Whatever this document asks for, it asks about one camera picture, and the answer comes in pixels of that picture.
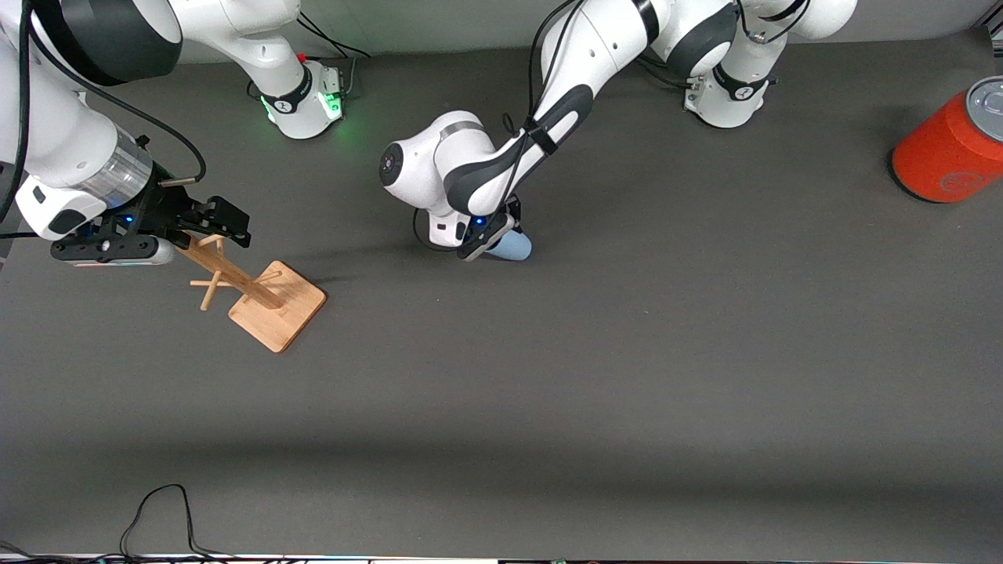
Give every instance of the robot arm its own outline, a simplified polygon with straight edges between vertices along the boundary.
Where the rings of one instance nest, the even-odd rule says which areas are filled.
[[[299,0],[171,0],[171,5],[186,39],[241,65],[285,135],[313,137],[342,116],[337,69],[301,62],[275,31],[296,21]]]
[[[686,68],[686,76],[720,61],[735,27],[728,5],[727,0],[580,2],[545,37],[542,68],[549,80],[513,138],[495,149],[476,115],[450,111],[386,149],[380,169],[384,188],[428,211],[432,243],[459,248],[464,260],[476,258],[516,227],[511,214],[495,212],[581,125],[606,82],[649,45]],[[483,227],[470,229],[471,218]]]
[[[685,101],[687,109],[716,127],[737,127],[762,107],[770,71],[787,35],[822,39],[850,21],[857,0],[741,0],[742,26],[728,54],[703,73]]]
[[[56,242],[52,255],[73,264],[162,264],[174,256],[174,246],[187,248],[186,230],[220,234],[246,247],[250,235],[243,212],[221,198],[200,204],[188,197],[183,185],[198,182],[202,173],[174,179],[142,143],[88,107],[78,91],[83,87],[100,93],[91,81],[121,83],[170,72],[182,40],[170,6],[63,0],[63,9],[92,9],[65,18],[58,14],[54,22],[52,13],[36,13],[29,24],[34,41],[28,41],[25,68],[17,36],[24,12],[13,4],[0,6],[0,160],[17,161],[23,115],[19,100],[29,93],[29,134],[23,147],[24,170],[30,176],[15,199],[31,228]],[[108,10],[117,16],[110,29]],[[100,42],[115,34],[114,41],[159,47],[126,49],[130,54],[111,56],[105,63]],[[59,55],[53,52],[55,45],[63,46]],[[135,65],[122,64],[128,60]],[[20,90],[18,80],[25,70],[27,92]]]

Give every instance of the orange can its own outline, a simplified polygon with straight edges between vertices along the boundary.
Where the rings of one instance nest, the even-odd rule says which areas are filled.
[[[1003,178],[1003,76],[951,98],[895,148],[892,171],[931,202],[960,202]]]

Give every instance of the black cable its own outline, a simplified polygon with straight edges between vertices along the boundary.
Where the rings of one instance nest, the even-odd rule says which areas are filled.
[[[745,22],[745,6],[742,6],[742,0],[736,0],[736,1],[738,2],[738,19],[742,22],[742,31],[745,33],[746,37],[748,37],[749,39],[752,39],[753,34],[749,32],[748,25]],[[808,7],[810,5],[811,5],[811,0],[804,0],[804,6],[801,8],[801,12],[799,14],[797,14],[797,17],[794,18],[794,21],[790,22],[790,25],[788,25],[787,27],[785,27],[783,29],[783,31],[777,33],[776,35],[770,37],[769,39],[767,39],[767,40],[765,40],[765,41],[763,41],[761,43],[759,43],[759,41],[755,41],[754,39],[753,39],[753,41],[755,41],[756,43],[759,43],[760,45],[769,45],[773,41],[776,41],[777,39],[779,39],[780,37],[782,37],[785,33],[787,33],[788,31],[790,31],[791,29],[793,29],[795,25],[797,25],[798,23],[800,23],[801,18],[803,18],[804,14],[806,14],[808,12]]]
[[[644,64],[645,61],[643,61],[643,60],[638,59],[637,62],[640,65],[640,67],[644,69],[645,72],[647,72],[648,74],[650,74],[652,78],[654,78],[655,80],[658,80],[662,84],[665,84],[665,85],[668,85],[668,86],[672,86],[673,88],[682,88],[684,90],[688,89],[690,87],[689,82],[683,82],[683,81],[679,81],[679,80],[673,80],[671,78],[666,78],[666,77],[662,76],[661,74],[659,74],[658,72],[656,72],[654,68],[651,68],[647,64]]]
[[[145,111],[142,111],[141,109],[137,109],[129,105],[128,103],[116,98],[115,96],[105,92],[104,90],[101,90],[97,86],[94,86],[90,82],[87,82],[83,78],[80,78],[75,72],[66,68],[66,66],[63,65],[63,63],[59,62],[59,59],[57,59],[55,56],[52,55],[51,52],[49,52],[45,44],[42,43],[42,41],[38,38],[38,32],[35,31],[34,26],[29,26],[28,32],[31,34],[31,38],[35,40],[35,46],[38,48],[38,50],[41,51],[42,54],[45,55],[45,58],[49,59],[49,62],[51,62],[56,68],[58,68],[60,72],[71,78],[77,84],[83,86],[88,92],[91,92],[96,96],[104,98],[105,100],[117,105],[118,107],[134,115],[137,115],[145,119],[146,121],[149,121],[153,125],[156,125],[160,129],[163,129],[168,133],[171,133],[172,136],[181,142],[182,145],[184,145],[186,148],[188,148],[190,152],[192,152],[192,155],[195,157],[196,161],[199,162],[199,174],[192,177],[193,180],[195,182],[199,182],[206,177],[206,159],[203,158],[202,153],[199,151],[199,148],[196,147],[195,144],[190,142],[188,137],[183,135],[181,132],[179,132],[171,125],[168,125],[163,121],[160,121],[156,117],[153,117],[152,115],[146,113]]]
[[[359,53],[360,55],[362,55],[362,56],[364,56],[366,58],[371,58],[372,57],[372,55],[370,55],[369,53],[363,51],[362,49],[356,49],[355,47],[353,47],[351,45],[346,45],[345,43],[341,43],[339,41],[335,41],[334,39],[331,39],[330,37],[328,37],[327,33],[324,33],[324,31],[320,28],[320,26],[317,25],[316,23],[314,23],[314,21],[312,19],[310,19],[310,16],[308,16],[303,10],[300,10],[300,16],[302,16],[303,19],[307,21],[307,23],[309,23],[310,25],[314,26],[314,29],[322,37],[324,37],[325,39],[327,39],[328,41],[330,41],[333,45],[344,47],[344,48],[348,49],[349,51],[355,51],[356,53]]]
[[[548,16],[544,19],[543,23],[540,24],[540,27],[537,28],[537,33],[533,38],[533,45],[530,48],[530,86],[529,86],[530,111],[527,113],[527,117],[533,117],[533,115],[537,112],[537,110],[540,109],[540,104],[544,100],[544,94],[547,93],[547,86],[551,81],[551,73],[554,71],[554,67],[557,66],[558,57],[561,56],[561,45],[564,44],[565,35],[568,33],[568,28],[571,27],[571,20],[575,19],[575,12],[577,12],[582,7],[582,4],[585,4],[585,0],[578,0],[578,3],[575,4],[575,6],[571,9],[570,12],[568,12],[568,19],[565,21],[565,25],[561,29],[561,35],[558,36],[557,44],[554,46],[554,54],[551,56],[551,63],[548,65],[547,72],[543,73],[543,68],[540,69],[544,75],[544,81],[540,87],[540,98],[534,101],[533,60],[534,60],[534,55],[536,54],[537,51],[537,45],[540,43],[540,37],[541,35],[543,35],[544,30],[547,28],[547,24],[550,23],[555,16],[561,13],[562,10],[571,5],[572,2],[575,2],[575,0],[566,0],[560,6],[555,8],[554,11],[548,14]],[[516,156],[516,163],[513,164],[512,174],[509,175],[509,182],[508,184],[506,184],[505,191],[501,192],[501,198],[498,200],[497,206],[495,206],[494,208],[494,213],[491,214],[491,216],[487,219],[487,221],[484,222],[485,227],[489,226],[491,222],[494,221],[494,217],[497,216],[498,213],[501,211],[501,207],[505,205],[505,201],[509,199],[509,192],[512,191],[513,185],[515,185],[516,183],[516,175],[519,172],[519,165],[523,162],[523,156],[525,155],[526,145],[529,142],[529,138],[530,134],[529,132],[527,132],[523,136],[522,143],[520,143],[519,153]]]
[[[651,66],[657,66],[658,68],[668,68],[668,66],[669,66],[669,65],[665,64],[665,62],[660,61],[660,60],[658,60],[656,58],[649,57],[648,55],[646,55],[644,53],[641,53],[640,55],[638,55],[637,56],[637,60],[640,61],[640,62],[646,62],[646,63],[650,64]]]
[[[7,218],[10,209],[14,206],[14,196],[17,189],[21,187],[24,179],[24,164],[28,160],[28,121],[31,115],[31,76],[29,67],[29,46],[28,30],[31,29],[31,12],[34,8],[31,0],[24,0],[21,4],[21,22],[18,27],[18,130],[17,130],[17,154],[14,157],[14,174],[10,179],[10,187],[4,195],[3,202],[0,203],[0,222]]]
[[[165,556],[131,556],[126,557],[121,554],[104,554],[101,556],[96,556],[93,558],[73,558],[72,556],[58,556],[58,555],[34,555],[35,558],[25,558],[23,560],[4,560],[4,564],[184,564],[184,563],[197,563],[197,564],[209,564],[210,562],[215,562],[216,564],[227,564],[227,563],[247,563],[247,564],[262,564],[260,558],[209,558],[203,555],[196,556],[183,556],[183,557],[165,557]],[[271,560],[271,564],[287,564],[287,560]]]
[[[10,551],[10,552],[13,552],[15,554],[20,554],[21,556],[23,556],[25,558],[28,558],[28,559],[31,559],[31,560],[44,560],[44,561],[48,561],[48,562],[67,562],[67,563],[70,563],[70,564],[76,564],[77,562],[79,562],[76,558],[70,558],[70,557],[65,557],[65,556],[54,556],[54,555],[48,555],[48,554],[32,554],[30,552],[27,552],[25,550],[22,550],[22,549],[18,548],[14,544],[9,543],[7,541],[0,541],[0,548],[2,548],[4,550],[7,550],[7,551]]]
[[[564,2],[561,3],[560,6],[558,6],[557,8],[554,8],[554,11],[552,11],[550,14],[547,15],[546,18],[544,18],[543,23],[541,23],[540,27],[537,28],[536,35],[533,36],[533,45],[530,47],[530,65],[529,65],[529,78],[528,78],[528,81],[529,81],[529,84],[530,84],[530,88],[529,88],[529,90],[530,90],[530,105],[529,105],[529,110],[527,112],[531,116],[537,111],[537,101],[536,101],[536,98],[535,98],[535,96],[533,94],[533,78],[534,78],[534,76],[533,76],[533,62],[534,62],[536,54],[537,54],[537,45],[540,44],[540,36],[543,35],[544,30],[547,29],[547,24],[551,23],[551,20],[554,19],[555,16],[557,16],[558,14],[560,14],[562,10],[564,10],[565,8],[567,8],[568,6],[570,6],[576,0],[565,0]],[[558,54],[561,51],[561,41],[564,39],[564,32],[568,30],[568,24],[571,23],[571,19],[572,19],[572,16],[575,14],[575,10],[577,10],[581,5],[582,5],[582,0],[578,0],[578,6],[575,6],[575,8],[572,10],[572,12],[568,15],[568,21],[565,22],[565,27],[561,31],[561,37],[558,39],[558,44],[554,48],[554,56],[551,57],[550,68],[547,70],[546,73],[543,72],[543,69],[540,69],[541,70],[541,74],[545,74],[544,83],[543,83],[543,86],[541,88],[542,91],[546,91],[547,90],[547,81],[550,78],[551,69],[554,68],[554,61],[558,58]]]
[[[124,531],[122,531],[122,536],[118,539],[118,552],[125,555],[126,558],[134,557],[134,555],[132,555],[128,551],[128,537],[129,535],[132,534],[132,530],[135,529],[135,526],[138,525],[139,519],[142,518],[142,509],[143,507],[145,507],[146,502],[149,500],[149,498],[151,498],[157,492],[161,492],[169,488],[177,488],[181,490],[182,498],[185,500],[185,521],[188,528],[189,550],[191,550],[194,554],[198,554],[210,560],[219,561],[219,559],[217,559],[210,553],[212,552],[215,552],[217,554],[225,554],[225,553],[222,553],[218,550],[206,549],[200,546],[199,543],[195,540],[195,525],[192,522],[192,506],[191,504],[189,504],[188,491],[185,489],[185,486],[182,486],[181,484],[168,484],[165,486],[160,486],[159,488],[152,490],[142,498],[142,501],[139,502],[139,507],[135,509],[135,517],[132,518],[132,522],[129,523],[128,527],[126,527]]]
[[[310,27],[309,25],[307,25],[302,20],[296,20],[296,23],[300,24],[300,27],[302,27],[303,29],[306,29],[310,33],[313,33],[317,37],[320,37],[321,39],[323,39],[323,40],[327,41],[328,43],[330,43],[331,45],[333,45],[334,48],[337,49],[339,53],[341,53],[341,56],[343,56],[345,58],[348,58],[348,53],[346,53],[345,50],[342,49],[340,45],[338,45],[337,43],[335,43],[334,41],[332,41],[330,37],[324,35],[324,32],[318,31],[318,30]]]
[[[414,233],[414,238],[418,240],[418,243],[421,243],[421,245],[424,248],[428,249],[429,251],[435,251],[436,253],[452,253],[452,252],[454,252],[456,249],[454,249],[452,247],[441,247],[439,245],[435,245],[434,243],[425,241],[424,239],[421,238],[420,235],[418,235],[418,212],[420,212],[420,211],[421,211],[420,208],[415,208],[414,209],[414,215],[411,216],[411,232]]]

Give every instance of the white wall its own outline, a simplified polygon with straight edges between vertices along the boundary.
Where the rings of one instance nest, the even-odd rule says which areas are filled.
[[[376,53],[469,51],[528,46],[560,0],[303,0],[331,37]],[[995,0],[859,0],[854,19],[829,41],[926,39],[971,27]],[[298,51],[333,51],[293,24]],[[186,45],[185,60],[223,60]]]

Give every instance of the gray mat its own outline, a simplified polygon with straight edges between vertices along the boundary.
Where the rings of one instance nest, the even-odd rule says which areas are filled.
[[[233,294],[197,310],[185,261],[75,271],[15,244],[0,536],[109,550],[180,481],[227,551],[1000,561],[1003,191],[934,206],[885,170],[991,72],[985,34],[793,46],[734,131],[631,68],[521,189],[529,263],[423,251],[383,147],[459,107],[500,142],[525,60],[362,61],[348,119],[306,143],[233,65],[118,88],[203,148],[195,194],[251,214],[231,257],[331,300],[276,356]],[[148,519],[135,550],[183,550],[177,500]]]

